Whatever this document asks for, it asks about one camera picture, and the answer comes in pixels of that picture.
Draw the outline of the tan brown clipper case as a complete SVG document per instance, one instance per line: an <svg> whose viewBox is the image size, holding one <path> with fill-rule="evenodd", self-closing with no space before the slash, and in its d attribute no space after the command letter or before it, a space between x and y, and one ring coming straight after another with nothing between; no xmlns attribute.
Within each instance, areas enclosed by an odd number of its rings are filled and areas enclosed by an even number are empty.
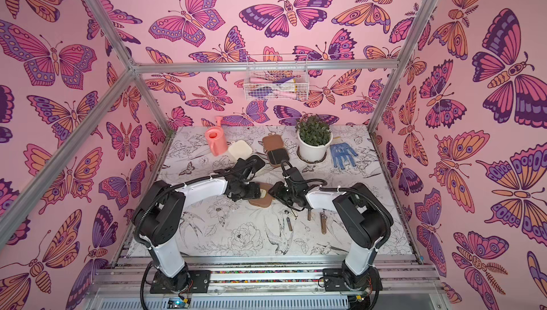
<svg viewBox="0 0 547 310"><path fill-rule="evenodd" d="M248 203L254 207L268 208L271 206L273 197L269 194L269 190L273 185L269 183L259 183L260 197L257 199L248 200Z"/></svg>

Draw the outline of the cream clipper case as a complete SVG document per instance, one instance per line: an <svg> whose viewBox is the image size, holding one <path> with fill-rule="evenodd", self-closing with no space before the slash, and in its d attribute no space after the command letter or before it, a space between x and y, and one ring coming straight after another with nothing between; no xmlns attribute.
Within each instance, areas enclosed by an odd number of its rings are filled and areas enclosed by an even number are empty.
<svg viewBox="0 0 547 310"><path fill-rule="evenodd" d="M238 140L233 142L228 147L228 155L233 162L237 162L239 159L246 160L253 155L253 148L244 140Z"/></svg>

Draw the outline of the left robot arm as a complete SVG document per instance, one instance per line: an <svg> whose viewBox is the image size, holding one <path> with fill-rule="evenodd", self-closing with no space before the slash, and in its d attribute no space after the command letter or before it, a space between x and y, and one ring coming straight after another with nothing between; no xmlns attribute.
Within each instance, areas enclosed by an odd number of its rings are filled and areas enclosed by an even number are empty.
<svg viewBox="0 0 547 310"><path fill-rule="evenodd" d="M191 283L186 261L175 235L187 206L220 195L234 200L261 197L259 183L252 181L266 163L256 155L216 173L171 185L164 180L152 184L132 217L133 238L141 244L157 269L155 281L164 289L183 291Z"/></svg>

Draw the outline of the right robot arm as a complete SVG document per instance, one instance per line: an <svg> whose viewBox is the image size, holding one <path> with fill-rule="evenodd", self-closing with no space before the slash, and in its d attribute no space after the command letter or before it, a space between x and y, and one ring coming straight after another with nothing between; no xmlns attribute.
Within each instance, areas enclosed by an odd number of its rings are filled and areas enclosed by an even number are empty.
<svg viewBox="0 0 547 310"><path fill-rule="evenodd" d="M305 179L289 161L281 162L283 181L269 194L296 211L329 210L340 217L352 243L339 270L350 290L380 290L375 286L379 273L374 261L389 240L394 224L392 215L364 183L351 187L328 187L320 178Z"/></svg>

